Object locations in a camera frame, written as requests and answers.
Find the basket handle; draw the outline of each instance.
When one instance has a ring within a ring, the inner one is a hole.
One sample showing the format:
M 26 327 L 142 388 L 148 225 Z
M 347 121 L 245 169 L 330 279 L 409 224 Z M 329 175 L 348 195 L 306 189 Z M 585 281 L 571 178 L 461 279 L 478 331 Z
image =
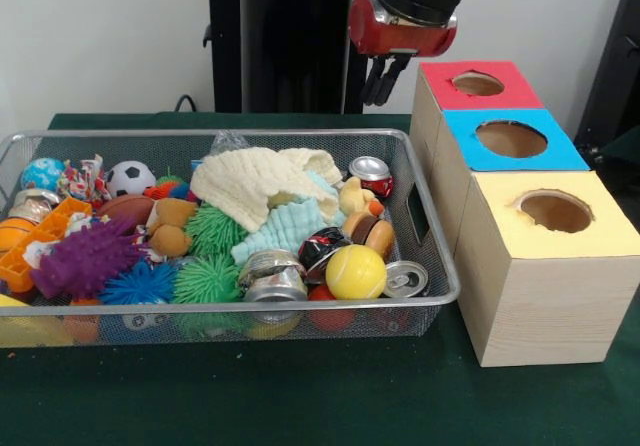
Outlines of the basket handle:
M 405 204 L 407 206 L 407 212 L 409 213 L 413 233 L 416 236 L 416 241 L 418 245 L 422 246 L 431 226 L 429 225 L 427 213 L 425 212 L 424 204 L 422 204 L 418 187 L 415 184 L 411 187 Z

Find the wire mesh basket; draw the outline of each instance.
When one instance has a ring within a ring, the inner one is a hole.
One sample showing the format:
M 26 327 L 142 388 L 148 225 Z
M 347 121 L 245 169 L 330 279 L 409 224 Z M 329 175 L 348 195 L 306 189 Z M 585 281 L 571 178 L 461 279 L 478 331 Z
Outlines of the wire mesh basket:
M 105 158 L 107 166 L 135 159 L 152 170 L 191 177 L 190 160 L 205 156 L 218 130 L 47 131 L 23 133 L 0 145 L 0 210 L 6 217 L 19 178 L 37 157 L 78 162 Z M 0 307 L 0 347 L 119 345 L 263 339 L 420 336 L 460 285 L 427 185 L 409 138 L 396 130 L 242 130 L 251 146 L 324 149 L 342 171 L 358 156 L 385 161 L 394 191 L 385 202 L 396 245 L 392 261 L 422 264 L 425 296 L 361 301 L 69 306 L 37 301 Z

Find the green tablecloth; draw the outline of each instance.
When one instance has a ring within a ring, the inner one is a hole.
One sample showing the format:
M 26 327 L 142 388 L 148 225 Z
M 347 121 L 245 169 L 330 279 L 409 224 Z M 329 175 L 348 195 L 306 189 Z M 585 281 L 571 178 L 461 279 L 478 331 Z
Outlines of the green tablecloth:
M 58 115 L 55 129 L 394 127 L 408 116 Z M 481 369 L 422 338 L 4 350 L 0 444 L 640 444 L 640 308 L 603 364 Z

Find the box with hole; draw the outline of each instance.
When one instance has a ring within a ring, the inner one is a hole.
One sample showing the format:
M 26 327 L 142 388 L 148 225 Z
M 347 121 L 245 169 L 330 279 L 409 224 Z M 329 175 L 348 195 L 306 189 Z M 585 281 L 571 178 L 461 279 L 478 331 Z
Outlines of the box with hole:
M 431 174 L 444 111 L 542 109 L 518 68 L 508 61 L 463 61 L 420 65 L 411 142 L 427 180 Z
M 455 264 L 482 366 L 603 361 L 640 236 L 594 172 L 474 173 Z
M 429 186 L 455 250 L 472 171 L 588 171 L 545 109 L 445 111 Z

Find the stuffed animal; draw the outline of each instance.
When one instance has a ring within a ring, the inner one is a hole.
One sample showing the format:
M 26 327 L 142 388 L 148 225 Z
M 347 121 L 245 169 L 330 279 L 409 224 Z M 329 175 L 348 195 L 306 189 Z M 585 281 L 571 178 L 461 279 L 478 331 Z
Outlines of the stuffed animal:
M 175 198 L 156 203 L 156 220 L 149 228 L 149 245 L 156 253 L 169 258 L 187 254 L 191 238 L 185 234 L 184 227 L 197 208 L 195 203 Z
M 384 206 L 376 199 L 373 192 L 362 189 L 360 178 L 352 176 L 340 190 L 340 211 L 347 216 L 360 212 L 380 216 L 384 211 Z

